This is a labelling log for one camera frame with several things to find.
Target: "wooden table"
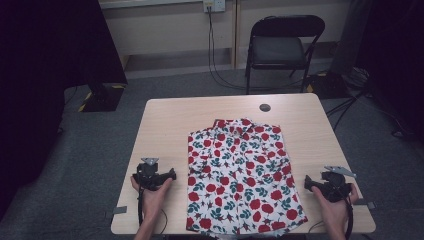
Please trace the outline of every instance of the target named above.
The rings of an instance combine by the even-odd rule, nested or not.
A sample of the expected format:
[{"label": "wooden table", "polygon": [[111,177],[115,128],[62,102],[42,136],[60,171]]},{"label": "wooden table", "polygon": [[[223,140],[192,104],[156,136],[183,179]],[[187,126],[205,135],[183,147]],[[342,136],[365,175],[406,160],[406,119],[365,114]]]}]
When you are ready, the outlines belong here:
[{"label": "wooden table", "polygon": [[[269,112],[259,109],[261,104],[271,107]],[[112,232],[135,234],[138,229],[137,196],[131,187],[130,176],[135,173],[141,157],[158,157],[159,171],[174,168],[173,182],[164,211],[168,225],[164,234],[192,234],[185,230],[187,216],[187,136],[189,132],[211,127],[215,119],[248,117],[255,122],[279,125],[291,159],[301,203],[309,221],[291,233],[307,233],[321,221],[318,202],[303,188],[305,175],[320,181],[325,165],[349,165],[328,122],[320,101],[314,94],[248,95],[226,97],[198,97],[153,99],[147,102],[137,134],[127,174],[117,207],[127,206],[127,212],[114,216]],[[347,177],[347,182],[355,182]],[[367,206],[354,206],[353,233],[375,230],[375,222]],[[165,225],[162,216],[155,229],[159,233]],[[324,227],[312,232],[324,232]]]}]

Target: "black chair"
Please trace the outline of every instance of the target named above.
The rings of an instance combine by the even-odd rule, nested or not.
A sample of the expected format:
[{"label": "black chair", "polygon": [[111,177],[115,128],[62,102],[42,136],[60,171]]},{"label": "black chair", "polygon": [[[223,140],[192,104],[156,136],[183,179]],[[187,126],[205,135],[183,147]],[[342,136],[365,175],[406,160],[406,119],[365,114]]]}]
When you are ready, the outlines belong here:
[{"label": "black chair", "polygon": [[[305,88],[312,53],[325,22],[313,15],[270,16],[253,25],[246,63],[246,94],[249,94],[251,69],[304,70],[300,92]],[[301,37],[313,38],[306,52]]]}]

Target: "shirt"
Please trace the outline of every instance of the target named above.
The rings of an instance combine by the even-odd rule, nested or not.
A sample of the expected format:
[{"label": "shirt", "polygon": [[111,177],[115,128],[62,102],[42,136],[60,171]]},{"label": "shirt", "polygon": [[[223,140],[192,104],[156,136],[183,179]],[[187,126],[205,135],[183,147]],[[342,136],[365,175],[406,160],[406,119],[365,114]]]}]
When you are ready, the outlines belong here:
[{"label": "shirt", "polygon": [[217,120],[189,134],[188,167],[187,230],[283,234],[307,221],[278,126]]}]

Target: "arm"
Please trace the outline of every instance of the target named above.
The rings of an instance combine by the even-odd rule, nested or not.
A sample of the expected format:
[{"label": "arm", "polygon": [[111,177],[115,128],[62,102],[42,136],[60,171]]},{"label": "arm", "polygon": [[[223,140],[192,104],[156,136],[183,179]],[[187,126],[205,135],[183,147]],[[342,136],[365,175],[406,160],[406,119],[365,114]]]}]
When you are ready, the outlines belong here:
[{"label": "arm", "polygon": [[[351,184],[352,192],[349,196],[351,204],[359,199],[358,191],[354,184]],[[321,215],[325,224],[325,229],[331,240],[345,239],[345,224],[348,220],[345,201],[331,203],[324,198],[321,191],[313,186],[312,191],[321,205]]]},{"label": "arm", "polygon": [[[162,205],[165,200],[166,193],[171,186],[172,179],[167,179],[162,187],[157,191],[144,190],[143,193],[143,213],[144,220],[134,237],[134,240],[148,240],[152,236],[156,222],[162,210]],[[131,177],[131,184],[136,191],[139,186],[135,179]]]}]

